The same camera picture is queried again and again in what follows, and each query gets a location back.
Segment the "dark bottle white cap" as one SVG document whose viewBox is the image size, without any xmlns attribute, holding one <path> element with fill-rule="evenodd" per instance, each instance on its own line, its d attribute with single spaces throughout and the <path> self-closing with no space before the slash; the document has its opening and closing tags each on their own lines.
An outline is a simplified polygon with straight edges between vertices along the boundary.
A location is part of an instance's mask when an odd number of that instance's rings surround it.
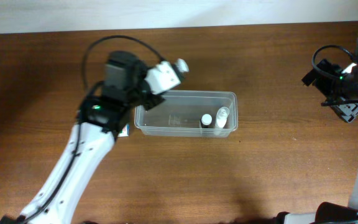
<svg viewBox="0 0 358 224">
<path fill-rule="evenodd" d="M 212 116 L 210 114 L 204 114 L 200 118 L 199 127 L 200 128 L 209 128 L 212 123 Z"/>
</svg>

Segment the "white spray bottle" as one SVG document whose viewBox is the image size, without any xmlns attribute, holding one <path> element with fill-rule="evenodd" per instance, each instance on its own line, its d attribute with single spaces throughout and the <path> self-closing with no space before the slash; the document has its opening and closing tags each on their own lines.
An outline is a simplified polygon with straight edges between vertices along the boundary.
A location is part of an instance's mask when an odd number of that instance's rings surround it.
<svg viewBox="0 0 358 224">
<path fill-rule="evenodd" d="M 222 130 L 224 129 L 228 116 L 230 115 L 230 110 L 228 107 L 221 107 L 218 109 L 218 112 L 216 113 L 215 118 L 215 124 L 214 124 L 214 131 L 213 134 L 215 136 L 219 136 Z"/>
</svg>

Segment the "orange effervescent tablet tube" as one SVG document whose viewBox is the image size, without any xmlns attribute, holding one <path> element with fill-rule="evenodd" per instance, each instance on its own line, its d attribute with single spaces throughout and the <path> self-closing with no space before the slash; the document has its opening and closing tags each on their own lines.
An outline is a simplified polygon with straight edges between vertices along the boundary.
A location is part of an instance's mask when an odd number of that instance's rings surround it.
<svg viewBox="0 0 358 224">
<path fill-rule="evenodd" d="M 177 59 L 175 66 L 180 73 L 188 73 L 190 71 L 188 64 L 182 58 Z"/>
</svg>

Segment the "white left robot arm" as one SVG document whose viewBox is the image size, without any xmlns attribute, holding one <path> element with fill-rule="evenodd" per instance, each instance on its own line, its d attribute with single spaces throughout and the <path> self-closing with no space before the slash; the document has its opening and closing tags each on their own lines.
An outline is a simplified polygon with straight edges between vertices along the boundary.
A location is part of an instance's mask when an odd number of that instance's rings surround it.
<svg viewBox="0 0 358 224">
<path fill-rule="evenodd" d="M 70 223 L 78 202 L 105 155 L 137 106 L 149 110 L 163 102 L 163 94 L 181 83 L 188 68 L 178 68 L 158 55 L 147 66 L 136 55 L 111 52 L 106 78 L 87 90 L 63 154 L 37 195 L 16 218 L 1 223 Z"/>
</svg>

